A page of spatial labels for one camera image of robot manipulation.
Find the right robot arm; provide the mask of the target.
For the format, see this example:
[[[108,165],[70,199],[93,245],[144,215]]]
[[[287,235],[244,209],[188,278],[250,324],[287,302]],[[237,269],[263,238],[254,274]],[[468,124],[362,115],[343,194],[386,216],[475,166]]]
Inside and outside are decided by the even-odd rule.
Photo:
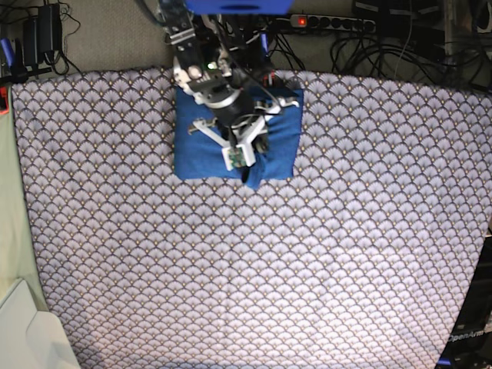
[[[206,106],[223,127],[252,118],[254,100],[232,65],[218,27],[210,20],[196,22],[184,1],[160,1],[158,6],[175,52],[174,79],[181,90]]]

